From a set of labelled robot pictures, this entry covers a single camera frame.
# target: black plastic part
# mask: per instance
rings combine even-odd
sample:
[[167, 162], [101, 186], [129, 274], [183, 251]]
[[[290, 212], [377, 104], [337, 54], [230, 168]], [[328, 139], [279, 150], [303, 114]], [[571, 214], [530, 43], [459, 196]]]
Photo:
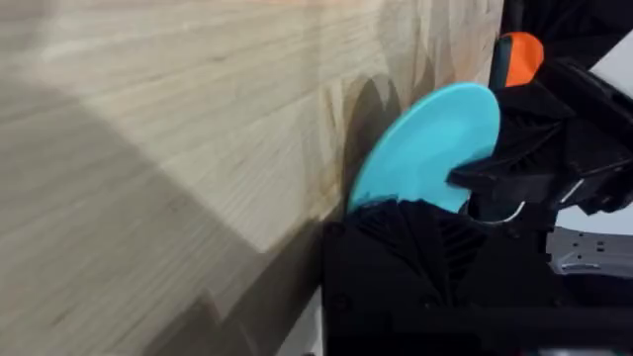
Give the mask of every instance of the black plastic part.
[[534, 83], [497, 98], [495, 153], [453, 170], [449, 182], [552, 211], [613, 212], [633, 201], [633, 101], [566, 59], [545, 62]]
[[515, 355], [633, 340], [633, 311], [577, 307], [548, 266], [544, 232], [394, 201], [345, 226], [323, 247], [328, 356]]
[[507, 82], [507, 73], [510, 69], [512, 55], [512, 37], [506, 36], [498, 39], [493, 53], [493, 65], [491, 71], [491, 89], [501, 89]]

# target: blue plastic disc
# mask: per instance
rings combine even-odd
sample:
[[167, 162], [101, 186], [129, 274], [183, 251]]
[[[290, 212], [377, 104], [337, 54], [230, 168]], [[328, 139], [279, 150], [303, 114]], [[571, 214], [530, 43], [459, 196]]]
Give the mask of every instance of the blue plastic disc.
[[457, 213], [470, 191], [449, 185], [449, 172], [489, 157], [497, 144], [495, 95], [475, 83], [439, 89], [397, 119], [371, 151], [347, 211], [389, 199], [424, 200]]

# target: wood grain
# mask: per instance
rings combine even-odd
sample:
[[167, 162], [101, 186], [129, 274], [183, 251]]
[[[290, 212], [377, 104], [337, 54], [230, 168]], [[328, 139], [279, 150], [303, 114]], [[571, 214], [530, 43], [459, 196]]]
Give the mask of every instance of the wood grain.
[[501, 6], [0, 0], [0, 355], [272, 354], [318, 223], [412, 101], [487, 81]]

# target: gray metal part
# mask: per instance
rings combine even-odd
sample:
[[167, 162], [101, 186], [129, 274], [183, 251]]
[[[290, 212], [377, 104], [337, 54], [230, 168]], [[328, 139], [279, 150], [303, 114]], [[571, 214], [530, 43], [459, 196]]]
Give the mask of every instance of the gray metal part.
[[547, 237], [547, 252], [558, 274], [633, 278], [633, 236], [556, 227]]

